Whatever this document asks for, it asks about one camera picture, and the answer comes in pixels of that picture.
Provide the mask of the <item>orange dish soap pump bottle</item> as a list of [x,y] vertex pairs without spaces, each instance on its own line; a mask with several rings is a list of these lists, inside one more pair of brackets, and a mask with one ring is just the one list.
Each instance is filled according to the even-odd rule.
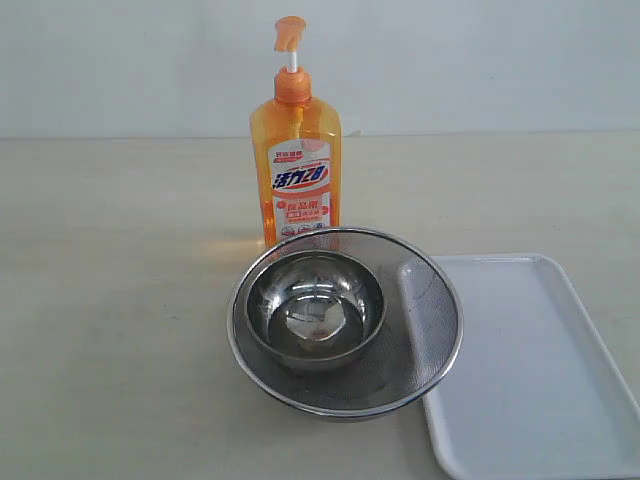
[[298,62],[304,19],[276,21],[274,50],[288,55],[274,96],[249,118],[264,243],[341,223],[342,129],[338,112],[312,93]]

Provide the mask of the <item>small stainless steel bowl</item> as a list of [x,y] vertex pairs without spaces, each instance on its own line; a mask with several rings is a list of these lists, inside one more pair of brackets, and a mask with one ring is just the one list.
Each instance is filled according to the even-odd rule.
[[253,338],[276,363],[324,372],[353,362],[373,344],[387,302],[374,273],[358,259],[302,250],[261,268],[244,307]]

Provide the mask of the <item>metal mesh strainer basket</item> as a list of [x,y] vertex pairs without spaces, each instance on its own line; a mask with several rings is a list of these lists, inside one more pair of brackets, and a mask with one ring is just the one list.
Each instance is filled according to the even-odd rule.
[[[336,370],[302,372],[279,365],[261,350],[246,323],[244,301],[259,270],[302,250],[358,259],[386,298],[384,324],[373,344]],[[229,302],[227,333],[238,365],[268,395],[310,415],[363,420],[412,403],[446,376],[461,346],[463,314],[451,280],[416,247],[371,229],[331,227],[282,241],[248,268]]]

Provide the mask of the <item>white plastic tray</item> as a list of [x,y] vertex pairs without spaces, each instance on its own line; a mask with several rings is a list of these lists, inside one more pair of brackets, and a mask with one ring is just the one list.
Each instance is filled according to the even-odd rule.
[[634,479],[639,406],[562,267],[534,253],[451,255],[463,337],[424,396],[453,479]]

